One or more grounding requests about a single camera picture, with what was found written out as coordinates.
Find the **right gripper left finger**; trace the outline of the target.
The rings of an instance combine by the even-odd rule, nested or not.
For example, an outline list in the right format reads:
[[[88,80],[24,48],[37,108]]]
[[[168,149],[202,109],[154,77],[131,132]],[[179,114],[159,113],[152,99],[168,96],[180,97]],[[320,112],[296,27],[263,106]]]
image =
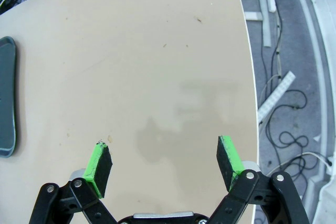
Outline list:
[[[84,173],[60,187],[41,186],[29,223],[70,223],[81,212],[88,223],[117,223],[101,202],[107,187],[112,158],[106,143],[98,142]]]

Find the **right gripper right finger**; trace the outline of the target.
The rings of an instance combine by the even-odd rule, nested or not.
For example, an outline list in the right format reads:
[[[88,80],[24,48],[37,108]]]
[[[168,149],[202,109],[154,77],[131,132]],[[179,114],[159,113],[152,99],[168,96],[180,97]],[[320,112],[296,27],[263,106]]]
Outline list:
[[[247,206],[259,205],[268,223],[309,223],[291,176],[266,176],[245,168],[229,136],[219,136],[216,153],[227,195],[209,218],[210,223],[238,223]]]

